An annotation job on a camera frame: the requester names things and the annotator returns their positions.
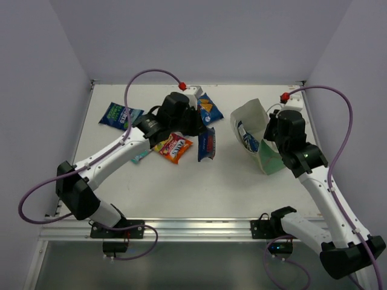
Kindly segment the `orange snack packet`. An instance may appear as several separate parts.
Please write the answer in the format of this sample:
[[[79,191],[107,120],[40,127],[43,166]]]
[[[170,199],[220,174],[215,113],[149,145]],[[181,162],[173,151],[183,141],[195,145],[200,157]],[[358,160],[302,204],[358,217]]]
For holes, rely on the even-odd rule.
[[[193,142],[185,137],[171,133],[169,138],[158,143],[153,148],[153,151],[159,153],[170,162],[178,164],[180,158],[192,145]]]

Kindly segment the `blue cookie snack packet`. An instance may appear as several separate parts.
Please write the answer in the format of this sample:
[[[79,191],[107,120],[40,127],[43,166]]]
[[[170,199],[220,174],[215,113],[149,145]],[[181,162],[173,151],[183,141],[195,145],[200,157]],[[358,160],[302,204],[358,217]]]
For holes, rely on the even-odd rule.
[[[200,111],[202,121],[206,126],[224,118],[217,105],[206,93],[197,99],[197,106]]]

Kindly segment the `green printed paper bag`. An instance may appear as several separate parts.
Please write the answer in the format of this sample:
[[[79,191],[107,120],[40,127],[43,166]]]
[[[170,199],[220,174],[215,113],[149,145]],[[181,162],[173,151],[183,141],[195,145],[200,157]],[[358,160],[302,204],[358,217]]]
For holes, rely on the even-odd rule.
[[[242,121],[247,132],[259,141],[258,153],[249,152],[239,136],[237,125]],[[282,158],[273,142],[264,139],[264,132],[269,121],[268,114],[259,99],[253,99],[235,109],[230,114],[230,125],[238,143],[256,164],[261,173],[272,175],[285,168]]]

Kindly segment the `dark blue red snack packet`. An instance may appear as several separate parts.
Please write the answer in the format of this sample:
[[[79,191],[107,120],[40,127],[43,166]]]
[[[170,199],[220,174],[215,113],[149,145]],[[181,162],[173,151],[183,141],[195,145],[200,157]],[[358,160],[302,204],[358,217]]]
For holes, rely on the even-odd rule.
[[[205,158],[214,159],[216,154],[215,128],[207,128],[207,131],[198,136],[198,162]]]

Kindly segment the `green mint snack packet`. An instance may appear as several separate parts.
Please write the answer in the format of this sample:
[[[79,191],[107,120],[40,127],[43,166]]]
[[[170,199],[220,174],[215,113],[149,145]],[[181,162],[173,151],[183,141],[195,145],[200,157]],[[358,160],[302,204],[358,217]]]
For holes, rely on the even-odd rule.
[[[138,164],[143,158],[148,156],[151,152],[152,152],[152,150],[146,150],[146,151],[136,155],[133,159],[131,159],[131,162],[134,164]]]

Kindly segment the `blue Burts crisps packet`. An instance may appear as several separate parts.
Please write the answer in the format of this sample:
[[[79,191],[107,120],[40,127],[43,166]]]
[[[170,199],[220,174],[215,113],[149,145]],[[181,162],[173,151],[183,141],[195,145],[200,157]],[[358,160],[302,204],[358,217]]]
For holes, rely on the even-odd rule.
[[[131,124],[141,117],[144,113],[144,110],[128,108],[130,114]],[[119,129],[121,131],[126,131],[128,129],[128,114],[123,105],[111,102],[105,111],[104,115],[99,121],[99,124],[107,125]]]

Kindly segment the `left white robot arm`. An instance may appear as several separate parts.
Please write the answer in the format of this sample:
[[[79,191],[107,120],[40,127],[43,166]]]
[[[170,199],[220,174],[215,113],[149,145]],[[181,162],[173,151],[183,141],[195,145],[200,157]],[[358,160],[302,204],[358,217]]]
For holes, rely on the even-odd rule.
[[[206,127],[197,105],[197,93],[172,92],[160,106],[135,119],[128,130],[89,158],[57,168],[56,194],[77,220],[90,219],[112,237],[126,229],[124,215],[94,193],[102,182],[137,155],[167,140],[171,133],[195,137]]]

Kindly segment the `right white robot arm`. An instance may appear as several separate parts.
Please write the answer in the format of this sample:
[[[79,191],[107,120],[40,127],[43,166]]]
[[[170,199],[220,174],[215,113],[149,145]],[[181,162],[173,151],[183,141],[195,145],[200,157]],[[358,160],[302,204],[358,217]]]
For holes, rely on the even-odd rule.
[[[315,251],[326,272],[338,280],[372,264],[386,249],[359,221],[339,189],[328,180],[329,165],[322,151],[306,141],[305,120],[294,110],[274,110],[264,138],[275,143],[286,168],[307,189],[328,229],[323,230],[291,207],[272,212],[272,235],[290,234]]]

